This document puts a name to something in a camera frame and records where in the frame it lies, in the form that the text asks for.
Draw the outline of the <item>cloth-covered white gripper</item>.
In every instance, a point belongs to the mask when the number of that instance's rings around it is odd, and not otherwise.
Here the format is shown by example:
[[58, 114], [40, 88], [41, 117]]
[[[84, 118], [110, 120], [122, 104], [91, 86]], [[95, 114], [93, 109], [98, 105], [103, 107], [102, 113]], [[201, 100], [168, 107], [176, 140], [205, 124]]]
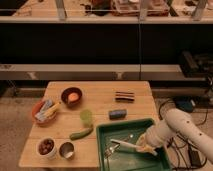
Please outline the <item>cloth-covered white gripper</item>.
[[160, 148], [174, 135], [174, 131], [169, 128], [166, 121], [161, 120], [157, 124], [149, 127], [146, 130], [145, 135], [140, 135], [136, 141], [136, 151], [141, 153], [150, 153], [156, 156], [157, 152], [154, 148]]

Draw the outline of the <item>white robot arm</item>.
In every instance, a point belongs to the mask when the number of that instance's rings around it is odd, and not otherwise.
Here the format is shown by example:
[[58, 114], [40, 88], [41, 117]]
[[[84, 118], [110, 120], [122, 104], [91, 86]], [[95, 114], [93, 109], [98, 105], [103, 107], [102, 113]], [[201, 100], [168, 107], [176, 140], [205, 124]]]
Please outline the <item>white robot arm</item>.
[[188, 113], [177, 108], [169, 109], [162, 120], [139, 136], [136, 144], [141, 152], [155, 154], [156, 148], [162, 147], [177, 133], [189, 139], [213, 164], [213, 139], [194, 124]]

